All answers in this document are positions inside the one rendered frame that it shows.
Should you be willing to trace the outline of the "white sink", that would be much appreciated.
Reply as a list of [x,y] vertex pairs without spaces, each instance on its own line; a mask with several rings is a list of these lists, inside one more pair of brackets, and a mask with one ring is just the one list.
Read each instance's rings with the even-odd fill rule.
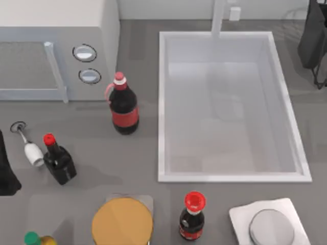
[[310,183],[269,31],[160,32],[160,182]]

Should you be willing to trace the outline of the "small grey microwave knob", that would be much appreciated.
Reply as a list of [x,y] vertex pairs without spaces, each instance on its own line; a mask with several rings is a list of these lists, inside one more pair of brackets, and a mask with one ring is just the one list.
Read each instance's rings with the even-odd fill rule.
[[81,70],[78,73],[79,79],[85,84],[96,84],[101,81],[101,74],[93,68]]

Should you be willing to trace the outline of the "small dark bottle red cap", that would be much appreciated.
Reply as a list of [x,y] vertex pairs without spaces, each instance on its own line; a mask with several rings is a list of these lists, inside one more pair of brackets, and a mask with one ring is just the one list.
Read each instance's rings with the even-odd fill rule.
[[179,233],[184,239],[195,241],[203,232],[206,198],[198,191],[190,191],[184,197],[184,205],[179,217]]

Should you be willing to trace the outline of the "large grey microwave knob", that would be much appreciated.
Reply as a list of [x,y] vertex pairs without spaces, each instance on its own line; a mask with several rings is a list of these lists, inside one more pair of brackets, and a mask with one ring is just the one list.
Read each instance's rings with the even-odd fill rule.
[[73,56],[80,62],[92,62],[97,57],[97,51],[88,44],[73,48]]

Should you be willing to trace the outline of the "round orange wooden board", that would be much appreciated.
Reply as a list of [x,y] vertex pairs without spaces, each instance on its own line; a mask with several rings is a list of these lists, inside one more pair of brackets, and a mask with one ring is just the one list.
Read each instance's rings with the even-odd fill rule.
[[113,198],[94,214],[95,245],[149,245],[153,217],[146,205],[131,197]]

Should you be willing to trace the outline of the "pale microwave oven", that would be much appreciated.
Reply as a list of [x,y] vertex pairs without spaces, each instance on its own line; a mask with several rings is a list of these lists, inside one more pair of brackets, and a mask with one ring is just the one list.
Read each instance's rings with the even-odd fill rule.
[[[52,42],[68,102],[104,98],[116,71],[119,37],[117,0],[0,0],[0,42]],[[82,44],[97,51],[95,60],[73,56]],[[88,68],[100,72],[100,82],[79,79],[79,71]]]

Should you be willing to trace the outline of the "black square bottle red cap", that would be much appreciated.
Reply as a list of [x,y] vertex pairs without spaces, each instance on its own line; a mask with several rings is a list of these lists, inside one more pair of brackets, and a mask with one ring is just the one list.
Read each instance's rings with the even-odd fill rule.
[[65,185],[77,174],[70,153],[60,146],[52,133],[43,136],[43,142],[47,148],[43,160],[54,179]]

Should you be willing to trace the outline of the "tall white tap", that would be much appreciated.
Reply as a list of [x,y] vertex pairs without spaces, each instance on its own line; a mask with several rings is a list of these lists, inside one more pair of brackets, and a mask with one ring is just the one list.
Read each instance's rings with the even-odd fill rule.
[[214,0],[211,35],[219,38],[226,0]]

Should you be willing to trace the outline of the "small white tap lever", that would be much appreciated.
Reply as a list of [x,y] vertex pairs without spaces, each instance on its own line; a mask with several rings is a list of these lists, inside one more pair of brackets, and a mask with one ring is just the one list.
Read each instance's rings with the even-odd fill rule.
[[229,12],[229,21],[239,21],[241,18],[241,8],[231,7]]

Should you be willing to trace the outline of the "white wine glass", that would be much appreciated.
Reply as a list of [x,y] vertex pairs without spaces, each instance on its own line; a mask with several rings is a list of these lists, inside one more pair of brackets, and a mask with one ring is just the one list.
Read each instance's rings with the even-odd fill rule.
[[33,166],[33,167],[41,167],[44,165],[44,160],[43,160],[43,152],[39,148],[37,144],[35,144],[32,141],[29,141],[23,131],[27,124],[24,121],[16,121],[14,122],[11,127],[10,131],[12,133],[18,133],[23,141],[24,141],[24,152],[25,156],[28,160],[28,162]]

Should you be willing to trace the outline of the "white kitchen scale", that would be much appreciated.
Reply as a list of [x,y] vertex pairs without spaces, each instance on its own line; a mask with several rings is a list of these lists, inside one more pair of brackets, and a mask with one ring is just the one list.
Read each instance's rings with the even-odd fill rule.
[[229,217],[239,245],[312,245],[289,198],[233,207]]

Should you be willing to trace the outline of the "microwave oven door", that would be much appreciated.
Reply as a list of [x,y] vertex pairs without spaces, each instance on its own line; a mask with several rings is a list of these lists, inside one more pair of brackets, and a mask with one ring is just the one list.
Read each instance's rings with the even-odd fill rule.
[[63,101],[45,42],[0,42],[0,101]]

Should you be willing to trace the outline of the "yellow bottle green cap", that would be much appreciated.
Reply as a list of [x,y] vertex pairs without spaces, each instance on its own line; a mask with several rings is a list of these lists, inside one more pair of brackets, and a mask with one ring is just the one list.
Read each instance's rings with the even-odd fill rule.
[[39,236],[34,231],[29,231],[24,236],[25,245],[58,245],[51,236]]

